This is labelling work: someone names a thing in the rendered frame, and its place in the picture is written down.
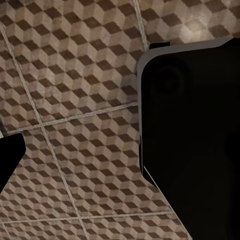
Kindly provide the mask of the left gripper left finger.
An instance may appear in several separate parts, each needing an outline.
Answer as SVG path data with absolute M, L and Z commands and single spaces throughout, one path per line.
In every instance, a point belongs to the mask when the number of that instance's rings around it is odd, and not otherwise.
M 0 138 L 0 193 L 26 152 L 21 133 Z

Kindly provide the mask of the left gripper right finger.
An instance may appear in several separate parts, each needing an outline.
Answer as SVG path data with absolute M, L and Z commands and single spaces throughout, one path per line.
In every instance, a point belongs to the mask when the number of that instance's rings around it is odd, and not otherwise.
M 240 173 L 240 135 L 235 133 L 229 133 L 227 135 L 224 151 L 235 165 Z

